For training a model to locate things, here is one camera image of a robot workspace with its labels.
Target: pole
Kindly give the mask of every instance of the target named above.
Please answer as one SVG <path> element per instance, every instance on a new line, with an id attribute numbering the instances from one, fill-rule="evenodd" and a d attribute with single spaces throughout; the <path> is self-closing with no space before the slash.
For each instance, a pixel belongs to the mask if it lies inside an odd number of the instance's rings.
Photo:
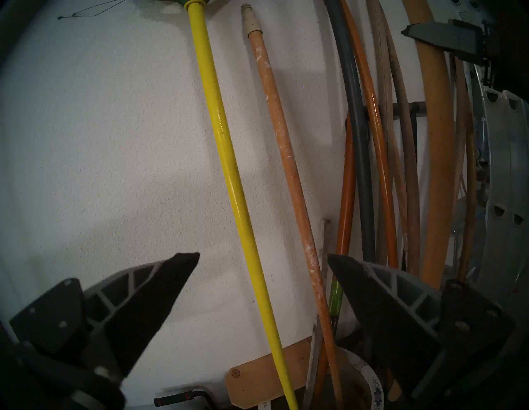
<path id="1" fill-rule="evenodd" d="M 242 249 L 248 265 L 248 272 L 250 273 L 253 291 L 256 295 L 257 306 L 261 313 L 264 330 L 268 338 L 268 343 L 270 344 L 272 357 L 276 365 L 277 374 L 281 386 L 283 387 L 288 406 L 290 410 L 297 410 L 298 405 L 296 396 L 294 395 L 294 390 L 285 363 L 285 357 L 283 356 L 281 340 L 273 316 L 270 297 L 268 296 L 261 260 L 259 259 L 259 253 L 257 250 L 256 239 L 253 235 L 250 215 L 248 213 L 246 199 L 244 198 L 244 191 L 242 189 L 241 177 L 235 159 L 235 152 L 233 151 L 226 113 L 224 112 L 221 90 L 218 85 L 215 63 L 213 61 L 206 21 L 204 19 L 205 5 L 206 3 L 204 0 L 189 0 L 184 7 L 189 13 L 189 21 L 193 33 L 198 68 L 200 70 L 207 108 L 211 118 L 215 141 L 217 143 L 218 156 L 221 160 L 222 171 L 224 173 L 224 179 L 226 180 L 235 223 L 239 230 L 239 236 L 241 238 Z"/>
<path id="2" fill-rule="evenodd" d="M 399 106 L 400 130 L 402 135 L 402 146 L 404 154 L 404 174 L 406 177 L 406 209 L 408 212 L 408 258 L 406 260 L 407 272 L 413 276 L 419 276 L 421 266 L 421 209 L 419 207 L 419 178 L 417 175 L 417 145 L 415 143 L 417 132 L 413 132 L 413 124 L 409 112 L 408 97 L 404 77 L 400 69 L 397 50 L 393 43 L 393 37 L 389 30 L 386 16 L 380 3 L 377 1 L 386 32 L 386 40 L 389 52 L 389 65 L 395 84 L 395 95 Z"/>
<path id="3" fill-rule="evenodd" d="M 345 16 L 351 44 L 353 46 L 354 57 L 357 62 L 358 72 L 362 80 L 363 93 L 366 98 L 366 105 L 369 112 L 369 126 L 373 135 L 373 144 L 377 156 L 378 175 L 380 178 L 380 200 L 382 201 L 384 217 L 386 222 L 386 245 L 388 252 L 388 265 L 392 268 L 398 268 L 397 253 L 397 232 L 395 228 L 395 210 L 393 209 L 393 191 L 390 187 L 388 156 L 386 151 L 386 141 L 382 130 L 382 121 L 378 111 L 377 95 L 373 79 L 369 72 L 366 52 L 363 49 L 360 34 L 354 22 L 349 6 L 345 0 L 340 0 L 341 7 Z"/>
<path id="4" fill-rule="evenodd" d="M 434 21 L 426 0 L 403 0 L 410 24 Z M 452 224 L 454 191 L 454 112 L 444 52 L 432 45 L 415 42 L 424 95 L 428 107 L 430 143 L 430 191 L 428 229 L 420 278 L 439 289 Z"/>
<path id="5" fill-rule="evenodd" d="M 329 317 L 329 309 L 325 297 L 320 263 L 318 262 L 316 246 L 312 235 L 311 222 L 308 217 L 303 188 L 299 180 L 294 151 L 288 135 L 287 122 L 281 106 L 279 92 L 277 91 L 276 81 L 273 76 L 267 49 L 263 41 L 259 21 L 257 20 L 252 7 L 248 4 L 242 6 L 242 14 L 245 31 L 248 34 L 248 38 L 252 45 L 253 55 L 256 58 L 259 76 L 261 77 L 264 94 L 266 95 L 268 111 L 270 112 L 270 118 L 273 123 L 277 145 L 283 162 L 283 168 L 285 169 L 285 176 L 287 178 L 292 206 L 296 215 L 299 236 L 301 237 L 303 250 L 305 251 L 305 260 L 311 278 L 312 291 L 314 292 L 314 298 L 316 299 L 316 309 L 318 311 L 318 316 L 320 317 L 325 350 L 327 357 L 329 358 L 334 397 L 338 409 L 341 410 L 343 408 L 342 386 L 340 384 L 340 370 L 336 359 L 336 345 L 334 343 L 331 319 Z"/>

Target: metal rod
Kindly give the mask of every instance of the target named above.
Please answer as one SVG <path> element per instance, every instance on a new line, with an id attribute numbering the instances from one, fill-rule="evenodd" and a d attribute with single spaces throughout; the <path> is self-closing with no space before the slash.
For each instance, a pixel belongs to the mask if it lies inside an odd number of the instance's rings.
<path id="1" fill-rule="evenodd" d="M 273 316 L 270 297 L 268 295 L 261 260 L 259 259 L 259 252 L 257 250 L 256 239 L 253 235 L 250 215 L 248 213 L 246 199 L 244 198 L 244 191 L 242 188 L 241 177 L 239 175 L 239 169 L 237 167 L 235 152 L 233 151 L 230 130 L 227 125 L 226 113 L 222 103 L 221 90 L 218 85 L 215 63 L 213 61 L 206 21 L 204 19 L 204 6 L 205 2 L 201 0 L 190 0 L 186 3 L 209 116 L 211 118 L 213 133 L 218 148 L 218 155 L 221 161 L 224 178 L 226 180 L 228 194 L 230 196 L 233 215 L 239 230 L 242 249 L 248 265 L 248 272 L 256 295 L 264 330 L 268 338 L 268 343 L 270 344 L 272 357 L 276 365 L 277 374 L 281 386 L 283 387 L 283 391 L 285 392 L 290 410 L 297 410 L 298 405 L 285 363 L 285 357 L 283 356 L 281 340 Z"/>

